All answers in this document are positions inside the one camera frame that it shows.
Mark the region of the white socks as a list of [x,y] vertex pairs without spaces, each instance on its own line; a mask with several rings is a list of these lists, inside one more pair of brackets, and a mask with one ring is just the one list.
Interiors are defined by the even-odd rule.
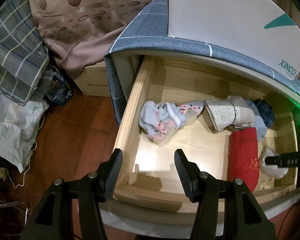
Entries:
[[282,179],[288,172],[288,168],[279,168],[277,165],[266,165],[266,157],[278,157],[279,154],[274,150],[264,147],[260,156],[260,169],[264,174],[271,178]]

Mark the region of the light blue underwear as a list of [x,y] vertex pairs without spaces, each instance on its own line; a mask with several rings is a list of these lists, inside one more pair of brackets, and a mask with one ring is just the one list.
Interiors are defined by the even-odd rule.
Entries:
[[262,139],[266,137],[268,128],[265,125],[264,120],[260,116],[260,113],[259,113],[256,105],[248,99],[246,100],[246,103],[252,109],[252,111],[254,113],[254,117],[255,117],[254,118],[254,127],[256,128],[257,140],[258,140],[258,142],[261,142]]

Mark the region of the brown cardboard box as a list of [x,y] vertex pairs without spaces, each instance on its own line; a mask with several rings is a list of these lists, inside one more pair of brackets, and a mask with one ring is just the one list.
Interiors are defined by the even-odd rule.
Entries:
[[74,82],[84,95],[110,97],[104,61],[84,67]]

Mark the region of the dark navy lace underwear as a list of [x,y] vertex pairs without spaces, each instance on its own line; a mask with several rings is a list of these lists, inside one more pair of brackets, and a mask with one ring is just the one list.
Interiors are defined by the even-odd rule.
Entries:
[[267,128],[271,128],[275,121],[275,115],[273,108],[264,99],[257,99],[253,101],[254,105],[257,107],[261,118]]

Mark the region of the dark blue patterned bag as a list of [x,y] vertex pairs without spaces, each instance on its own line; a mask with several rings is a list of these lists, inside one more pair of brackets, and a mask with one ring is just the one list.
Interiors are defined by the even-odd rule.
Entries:
[[73,97],[73,89],[67,78],[56,67],[52,66],[52,81],[46,97],[53,103],[64,107]]

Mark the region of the red underwear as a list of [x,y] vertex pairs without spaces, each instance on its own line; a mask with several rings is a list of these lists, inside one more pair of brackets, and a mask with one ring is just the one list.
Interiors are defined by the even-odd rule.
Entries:
[[241,178],[253,192],[259,180],[260,163],[256,128],[245,128],[230,135],[228,180]]

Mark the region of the blue fabric covered nightstand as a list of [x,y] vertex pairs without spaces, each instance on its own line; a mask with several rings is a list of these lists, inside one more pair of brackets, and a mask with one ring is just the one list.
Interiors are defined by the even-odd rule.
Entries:
[[[267,77],[289,101],[291,113],[300,110],[300,82],[289,81],[267,66],[246,56],[207,43],[170,38],[167,35],[168,5],[154,0],[130,22],[106,53],[110,95],[121,125],[136,77],[146,56],[179,59],[237,73],[254,81]],[[104,222],[138,235],[188,238],[194,213],[149,209],[113,199],[102,207]]]

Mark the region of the grey floral underwear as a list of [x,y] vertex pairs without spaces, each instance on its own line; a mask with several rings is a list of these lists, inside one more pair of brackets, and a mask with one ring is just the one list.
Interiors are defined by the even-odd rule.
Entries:
[[147,101],[139,115],[139,126],[147,139],[158,146],[168,144],[180,129],[194,123],[204,109],[203,101],[190,101],[182,105],[172,102]]

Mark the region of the beige leaf print bedsheet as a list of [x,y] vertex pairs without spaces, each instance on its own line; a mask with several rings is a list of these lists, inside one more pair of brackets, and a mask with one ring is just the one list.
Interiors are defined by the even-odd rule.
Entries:
[[29,0],[35,25],[57,67],[75,79],[103,56],[153,0]]

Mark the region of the white XINCCI cardboard box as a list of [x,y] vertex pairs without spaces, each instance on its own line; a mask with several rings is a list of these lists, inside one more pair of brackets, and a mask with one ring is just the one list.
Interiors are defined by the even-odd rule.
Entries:
[[289,80],[300,75],[293,0],[168,0],[168,35],[235,51]]

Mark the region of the white floral crumpled cloth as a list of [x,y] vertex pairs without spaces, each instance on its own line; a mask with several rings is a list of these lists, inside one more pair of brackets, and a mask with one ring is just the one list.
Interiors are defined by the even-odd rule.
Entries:
[[0,156],[19,172],[30,163],[39,122],[48,107],[45,100],[21,106],[0,92]]

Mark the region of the grey plaid blanket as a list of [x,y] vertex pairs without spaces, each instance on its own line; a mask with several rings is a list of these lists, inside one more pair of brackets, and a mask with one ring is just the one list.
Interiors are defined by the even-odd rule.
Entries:
[[6,0],[0,7],[0,91],[25,105],[50,90],[53,71],[29,0]]

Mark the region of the wooden drawer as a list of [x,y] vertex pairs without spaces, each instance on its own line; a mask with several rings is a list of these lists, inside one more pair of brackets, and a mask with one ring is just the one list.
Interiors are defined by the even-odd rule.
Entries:
[[227,178],[229,138],[227,128],[214,132],[207,113],[157,145],[146,138],[139,115],[146,101],[176,104],[239,95],[264,99],[273,107],[275,121],[258,150],[269,147],[277,153],[298,149],[289,101],[267,77],[254,81],[237,73],[179,59],[146,56],[136,77],[117,134],[115,147],[123,152],[123,165],[114,191],[115,199],[162,211],[194,213],[197,209],[185,196],[174,165],[174,153],[182,149],[187,159],[217,179]]

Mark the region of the beige patterned rolled underwear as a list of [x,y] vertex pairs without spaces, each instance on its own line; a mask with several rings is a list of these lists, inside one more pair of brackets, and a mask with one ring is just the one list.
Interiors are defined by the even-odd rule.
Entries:
[[235,129],[254,126],[254,112],[241,96],[230,95],[226,100],[207,99],[204,105],[217,132],[228,126]]

